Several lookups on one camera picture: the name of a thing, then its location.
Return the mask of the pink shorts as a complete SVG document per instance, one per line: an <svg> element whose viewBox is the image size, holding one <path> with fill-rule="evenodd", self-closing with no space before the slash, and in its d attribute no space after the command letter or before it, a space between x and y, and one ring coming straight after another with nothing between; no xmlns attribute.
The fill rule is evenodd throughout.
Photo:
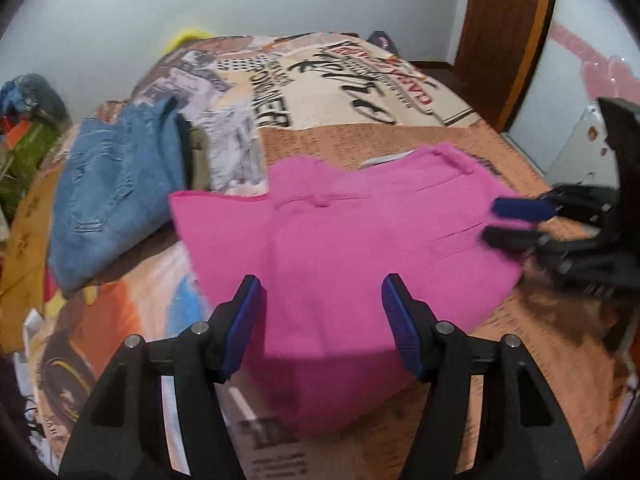
<svg viewBox="0 0 640 480"><path fill-rule="evenodd" d="M506 186L447 143L346 171L293 156L258 197L177 192L169 203L210 304L253 274L266 293L244 365L301 434L340 430L410 382L381 299L397 273L416 299L474 330L522 267L480 239Z"/></svg>

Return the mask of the yellow foam tube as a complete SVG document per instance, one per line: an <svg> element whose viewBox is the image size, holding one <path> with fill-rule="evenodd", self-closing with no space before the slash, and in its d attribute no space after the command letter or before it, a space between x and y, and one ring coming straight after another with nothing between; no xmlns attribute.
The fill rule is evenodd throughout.
<svg viewBox="0 0 640 480"><path fill-rule="evenodd" d="M165 54L174 52L175 50L184 47L186 44L190 44L192 41L204 40L213 38L214 34L207 30L198 28L184 28L171 37L164 49Z"/></svg>

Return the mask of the grey backpack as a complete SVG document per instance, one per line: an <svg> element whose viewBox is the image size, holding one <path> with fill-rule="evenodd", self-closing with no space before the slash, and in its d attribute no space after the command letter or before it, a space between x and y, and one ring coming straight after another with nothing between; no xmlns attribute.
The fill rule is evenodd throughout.
<svg viewBox="0 0 640 480"><path fill-rule="evenodd" d="M386 52L398 56L399 52L396 47L396 44L393 42L392 38L383 32L382 30L376 30L372 32L372 34L368 37L367 42L369 44L374 44L378 48L385 50Z"/></svg>

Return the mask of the white appliance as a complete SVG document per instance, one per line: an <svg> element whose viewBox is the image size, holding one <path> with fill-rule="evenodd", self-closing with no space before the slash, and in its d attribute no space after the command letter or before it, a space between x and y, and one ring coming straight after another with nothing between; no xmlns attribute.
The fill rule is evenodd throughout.
<svg viewBox="0 0 640 480"><path fill-rule="evenodd" d="M604 185L618 188L617 166L605 142L606 128L596 103L590 103L544 175L548 184Z"/></svg>

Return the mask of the olive folded garment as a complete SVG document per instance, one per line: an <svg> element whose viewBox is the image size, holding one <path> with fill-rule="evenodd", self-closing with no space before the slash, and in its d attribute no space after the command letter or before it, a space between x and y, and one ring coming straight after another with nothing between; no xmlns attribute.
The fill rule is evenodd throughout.
<svg viewBox="0 0 640 480"><path fill-rule="evenodd" d="M186 180L190 190L209 191L208 163L209 138L200 127L192 125L182 115L178 116L181 151Z"/></svg>

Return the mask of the wooden lap desk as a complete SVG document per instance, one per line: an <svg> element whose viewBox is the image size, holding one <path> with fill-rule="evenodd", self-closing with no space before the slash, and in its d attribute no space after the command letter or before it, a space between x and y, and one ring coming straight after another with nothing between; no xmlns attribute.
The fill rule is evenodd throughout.
<svg viewBox="0 0 640 480"><path fill-rule="evenodd" d="M23 323L43 314L52 204L64 165L43 172L14 216L1 274L1 353L24 349Z"/></svg>

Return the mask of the folded blue jeans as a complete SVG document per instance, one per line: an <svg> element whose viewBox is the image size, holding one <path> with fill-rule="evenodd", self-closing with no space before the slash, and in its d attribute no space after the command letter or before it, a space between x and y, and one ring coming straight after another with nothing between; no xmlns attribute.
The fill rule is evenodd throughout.
<svg viewBox="0 0 640 480"><path fill-rule="evenodd" d="M190 181L190 130L173 96L81 123L55 190L48 251L65 296L170 221L168 197Z"/></svg>

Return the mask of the pile of clothes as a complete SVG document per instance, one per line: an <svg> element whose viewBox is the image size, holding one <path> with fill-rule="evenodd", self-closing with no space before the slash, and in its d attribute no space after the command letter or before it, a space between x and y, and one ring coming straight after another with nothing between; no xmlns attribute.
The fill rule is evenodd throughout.
<svg viewBox="0 0 640 480"><path fill-rule="evenodd" d="M6 133L22 120L42 120L63 131L70 115L47 79L38 74L17 76L1 88L1 132Z"/></svg>

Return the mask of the brown wooden door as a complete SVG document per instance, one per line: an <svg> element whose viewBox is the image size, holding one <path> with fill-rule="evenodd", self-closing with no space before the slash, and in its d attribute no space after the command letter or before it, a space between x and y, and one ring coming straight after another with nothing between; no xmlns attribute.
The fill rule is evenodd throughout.
<svg viewBox="0 0 640 480"><path fill-rule="evenodd" d="M498 132L522 104L555 0L468 0L454 74L462 98Z"/></svg>

